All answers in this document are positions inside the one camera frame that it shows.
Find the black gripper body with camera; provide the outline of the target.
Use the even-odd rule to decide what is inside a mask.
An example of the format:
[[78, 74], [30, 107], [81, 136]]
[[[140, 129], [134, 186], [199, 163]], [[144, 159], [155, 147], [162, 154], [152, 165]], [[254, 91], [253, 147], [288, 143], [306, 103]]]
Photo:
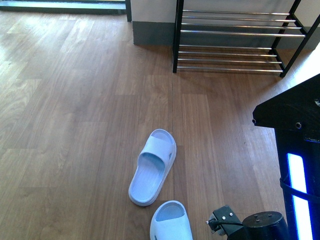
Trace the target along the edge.
[[288, 240], [288, 225], [277, 211], [263, 211], [246, 217], [237, 217], [230, 206], [225, 205], [212, 212], [206, 222], [212, 233], [226, 235], [228, 240]]

